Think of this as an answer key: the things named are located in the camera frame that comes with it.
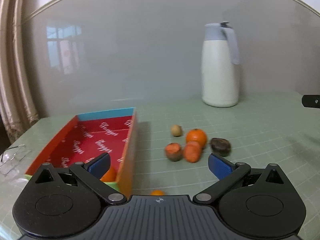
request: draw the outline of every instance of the crosshair symbol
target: crosshair symbol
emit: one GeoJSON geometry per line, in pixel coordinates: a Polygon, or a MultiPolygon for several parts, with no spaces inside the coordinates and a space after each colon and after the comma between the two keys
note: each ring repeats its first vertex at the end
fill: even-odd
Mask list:
{"type": "Polygon", "coordinates": [[[163,198],[157,198],[156,201],[157,201],[158,203],[162,203],[162,202],[164,201],[164,199],[163,199],[163,198]]]}

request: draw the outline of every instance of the orange box side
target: orange box side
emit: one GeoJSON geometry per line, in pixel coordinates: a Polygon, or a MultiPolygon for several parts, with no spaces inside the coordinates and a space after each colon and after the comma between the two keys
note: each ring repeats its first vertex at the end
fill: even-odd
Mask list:
{"type": "Polygon", "coordinates": [[[119,173],[117,175],[116,182],[118,184],[119,190],[127,198],[131,195],[132,189],[132,177],[134,169],[134,153],[137,144],[138,137],[138,122],[137,114],[134,111],[132,115],[132,125],[128,133],[128,142],[124,146],[124,151],[122,154],[122,163],[119,167],[119,173]]]}
{"type": "Polygon", "coordinates": [[[50,140],[50,142],[42,149],[39,155],[31,163],[25,174],[33,175],[42,163],[45,163],[51,152],[57,147],[59,142],[70,132],[78,123],[78,117],[73,117],[62,129],[50,140]]]}

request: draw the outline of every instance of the orange fruit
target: orange fruit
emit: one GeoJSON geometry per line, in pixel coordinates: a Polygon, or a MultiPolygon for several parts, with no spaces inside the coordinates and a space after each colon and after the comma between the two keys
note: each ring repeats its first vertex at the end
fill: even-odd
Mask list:
{"type": "Polygon", "coordinates": [[[187,142],[183,149],[183,157],[187,162],[196,163],[201,157],[200,144],[194,141],[187,142]]]}
{"type": "Polygon", "coordinates": [[[162,190],[156,189],[150,193],[151,196],[164,196],[165,193],[162,190]]]}
{"type": "Polygon", "coordinates": [[[191,141],[197,142],[200,144],[200,147],[203,148],[207,143],[207,135],[201,129],[192,129],[186,135],[186,142],[188,143],[191,141]]]}
{"type": "Polygon", "coordinates": [[[169,143],[164,148],[164,151],[170,161],[177,162],[182,159],[182,151],[179,143],[169,143]]]}
{"type": "Polygon", "coordinates": [[[117,171],[116,169],[110,165],[109,170],[102,176],[100,179],[103,182],[114,182],[117,177],[117,171]]]}

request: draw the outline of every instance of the silver screw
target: silver screw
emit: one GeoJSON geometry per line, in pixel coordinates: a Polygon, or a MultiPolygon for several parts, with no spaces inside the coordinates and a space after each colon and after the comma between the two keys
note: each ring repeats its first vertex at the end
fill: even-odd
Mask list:
{"type": "Polygon", "coordinates": [[[120,201],[123,200],[124,196],[119,193],[112,193],[108,196],[108,199],[111,201],[120,201]]]}
{"type": "Polygon", "coordinates": [[[200,201],[208,201],[211,199],[211,196],[207,193],[200,193],[196,195],[196,199],[200,201]]]}

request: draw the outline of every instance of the blue gripper pad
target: blue gripper pad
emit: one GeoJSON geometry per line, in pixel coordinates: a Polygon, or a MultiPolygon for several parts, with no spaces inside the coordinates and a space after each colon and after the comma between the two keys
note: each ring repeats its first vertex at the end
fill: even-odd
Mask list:
{"type": "Polygon", "coordinates": [[[110,156],[104,155],[101,156],[94,163],[89,165],[88,172],[95,176],[97,179],[101,179],[102,176],[109,170],[110,168],[110,156]]]}
{"type": "Polygon", "coordinates": [[[233,171],[232,167],[212,154],[208,158],[208,167],[218,179],[223,179],[233,171]]]}

